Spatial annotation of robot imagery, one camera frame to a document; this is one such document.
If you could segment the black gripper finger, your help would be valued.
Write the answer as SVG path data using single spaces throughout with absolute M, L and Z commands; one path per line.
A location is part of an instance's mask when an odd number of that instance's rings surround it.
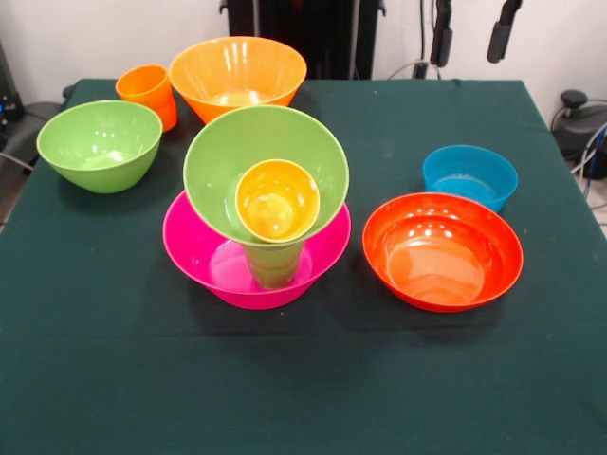
M 499 19 L 495 22 L 491 32 L 487 49 L 487 60 L 497 64 L 506 56 L 506 49 L 516 17 L 521 8 L 522 0 L 505 0 L 502 5 Z
M 437 67 L 447 65 L 451 52 L 451 0 L 436 0 L 436 17 L 432 39 L 431 64 Z

